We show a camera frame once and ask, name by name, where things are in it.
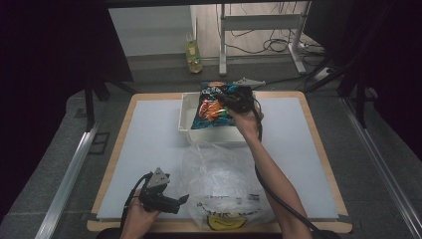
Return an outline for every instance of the cable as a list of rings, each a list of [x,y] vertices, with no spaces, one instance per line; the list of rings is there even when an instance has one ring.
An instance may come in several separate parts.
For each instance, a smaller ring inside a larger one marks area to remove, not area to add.
[[[283,8],[285,7],[285,2],[283,2],[283,5],[280,4],[280,7],[281,8],[279,8],[279,14],[282,14],[283,13]]]
[[[284,39],[280,39],[280,38],[273,39],[273,35],[274,35],[275,31],[276,30],[273,30],[273,32],[271,33],[270,39],[263,43],[263,48],[267,49],[269,51],[272,51],[272,52],[282,53],[288,48],[289,43]],[[275,44],[275,43],[279,43],[279,44],[283,43],[285,45],[285,47],[282,50],[274,50],[272,45]]]
[[[295,2],[295,6],[293,7],[293,11],[292,13],[295,13],[295,9],[296,9],[296,5],[298,4],[298,2]]]
[[[227,47],[230,47],[230,48],[235,48],[235,49],[237,49],[237,50],[239,50],[239,51],[242,51],[242,52],[245,52],[245,53],[248,53],[248,54],[259,54],[259,53],[263,53],[263,52],[267,51],[267,49],[264,49],[264,50],[261,50],[261,51],[258,51],[258,52],[249,52],[249,51],[244,50],[244,49],[242,49],[242,48],[240,48],[240,47],[232,46],[232,45],[229,45],[229,44],[225,44],[225,45],[226,45]]]
[[[242,8],[242,10],[243,10],[243,12],[245,13],[245,15],[248,15],[248,13],[245,11],[245,9],[243,8],[243,3],[241,3],[240,4],[240,7]],[[229,5],[230,6],[230,8],[229,8],[229,14],[230,15],[232,15],[232,4],[230,4]],[[241,33],[241,34],[238,34],[238,35],[235,35],[234,33],[233,33],[233,31],[230,31],[231,33],[232,33],[232,35],[233,35],[233,37],[241,37],[241,36],[243,36],[243,35],[246,35],[246,34],[248,34],[248,33],[251,33],[251,32],[254,32],[255,30],[250,30],[250,31],[247,31],[247,32],[244,32],[244,33]]]
[[[310,62],[308,62],[308,61],[306,60],[306,57],[313,57],[313,55],[305,55],[305,56],[302,56],[302,61],[303,61],[304,63],[306,63],[307,65],[312,66],[312,67],[316,67],[316,66],[318,66],[318,65],[319,65],[319,64],[311,64]]]
[[[147,174],[145,174],[134,186],[134,188],[130,191],[130,194],[127,198],[127,200],[124,203],[124,208],[123,208],[123,212],[121,213],[121,220],[120,220],[120,233],[123,230],[124,227],[124,222],[126,221],[126,217],[127,217],[127,210],[129,208],[131,199],[133,198],[133,195],[136,191],[137,186],[139,186],[140,182],[143,181],[143,179],[145,179],[146,177],[151,177],[152,176],[152,172],[149,172]]]
[[[280,2],[276,3],[276,6],[271,10],[270,13],[272,13],[274,11],[274,9],[276,9],[279,5],[280,5]]]
[[[315,227],[310,221],[308,221],[306,219],[306,217],[304,217],[301,213],[299,213],[298,211],[296,211],[293,207],[291,207],[289,204],[287,204],[285,201],[283,201],[282,199],[280,199],[276,193],[274,193],[269,186],[266,184],[266,182],[264,181],[264,179],[262,178],[258,167],[255,166],[255,173],[257,174],[258,180],[260,181],[261,185],[264,187],[264,189],[268,192],[268,194],[271,195],[271,197],[273,197],[279,204],[281,204],[283,207],[285,207],[289,212],[291,212],[292,214],[294,214],[299,220],[301,220],[305,225],[307,225],[309,228],[311,228],[313,231],[319,231],[319,229],[317,227]]]
[[[290,31],[289,36],[290,36],[291,34],[293,34],[294,36],[296,35],[296,33],[295,33],[294,31],[292,31],[292,29],[289,29],[289,31]],[[322,45],[318,45],[318,44],[308,44],[308,43],[306,42],[306,39],[305,39],[305,41],[304,41],[304,42],[303,42],[303,41],[301,41],[301,40],[299,40],[299,42],[300,42],[300,43],[303,43],[303,44],[307,44],[308,46],[311,46],[311,47],[322,47]]]
[[[305,91],[305,87],[302,89],[302,90],[299,90],[299,87],[303,84],[303,83],[305,83],[305,86],[307,85],[307,81],[308,81],[309,79],[305,79],[304,81],[301,81],[296,87],[295,87],[295,91],[300,91],[300,92],[304,92]]]
[[[255,90],[259,89],[259,88],[262,88],[262,87],[265,87],[265,86],[268,86],[268,85],[272,85],[272,84],[276,84],[276,83],[281,83],[281,82],[288,82],[288,81],[299,80],[299,79],[302,79],[302,78],[307,77],[308,75],[309,75],[309,74],[306,74],[306,75],[303,75],[303,76],[300,76],[300,77],[287,78],[287,79],[281,79],[281,80],[277,80],[277,81],[269,82],[269,83],[266,83],[265,85],[257,86],[257,87],[255,87],[253,90],[255,91]]]
[[[325,53],[308,51],[307,49],[302,48],[302,47],[298,47],[298,52],[300,52],[302,54],[311,54],[311,55],[315,55],[315,56],[324,56],[325,55]]]
[[[257,109],[255,109],[255,107],[252,107],[252,113],[254,114],[255,119],[257,119],[258,139],[262,141],[263,140],[263,125],[261,124],[261,115],[263,111],[262,111],[260,102],[258,102],[258,100],[255,98],[254,98],[254,102],[258,104],[258,108],[260,109],[260,113],[258,114]]]

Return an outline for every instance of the hand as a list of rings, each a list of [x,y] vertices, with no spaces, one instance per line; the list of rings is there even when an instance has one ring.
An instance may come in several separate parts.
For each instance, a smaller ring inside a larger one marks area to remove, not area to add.
[[[140,190],[136,190],[127,211],[120,239],[141,238],[157,219],[160,211],[147,212],[138,199]]]
[[[261,115],[261,119],[263,119],[264,114],[261,112],[261,110],[260,109],[256,109],[256,110],[258,114]],[[252,111],[239,114],[232,110],[229,110],[229,114],[235,120],[236,127],[244,138],[258,136],[257,119],[255,118],[255,115]]]

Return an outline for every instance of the wall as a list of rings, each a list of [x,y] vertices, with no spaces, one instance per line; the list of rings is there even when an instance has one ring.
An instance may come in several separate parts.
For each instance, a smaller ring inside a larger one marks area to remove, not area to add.
[[[109,9],[124,54],[129,56],[184,53],[192,33],[190,6]]]

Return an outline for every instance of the yellow label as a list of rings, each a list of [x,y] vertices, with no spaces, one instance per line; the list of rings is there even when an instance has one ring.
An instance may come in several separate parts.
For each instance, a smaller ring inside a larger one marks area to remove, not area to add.
[[[195,47],[190,47],[189,48],[189,54],[190,55],[195,55],[196,54]]]
[[[246,223],[246,217],[220,217],[217,215],[209,215],[207,217],[208,225],[215,231],[232,230],[241,228]]]

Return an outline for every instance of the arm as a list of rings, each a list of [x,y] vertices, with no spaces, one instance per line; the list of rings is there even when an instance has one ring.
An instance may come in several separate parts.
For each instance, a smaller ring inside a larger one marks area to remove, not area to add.
[[[259,141],[258,127],[254,114],[252,112],[236,114],[230,111],[230,115],[234,118],[236,127],[250,147],[255,164],[257,165],[257,168],[267,185],[279,198],[288,203],[302,215],[307,216],[295,188]],[[312,238],[310,229],[303,222],[297,219],[283,206],[279,205],[279,203],[269,194],[267,194],[267,198],[274,210],[274,213],[276,214],[279,225],[283,231],[284,238]]]

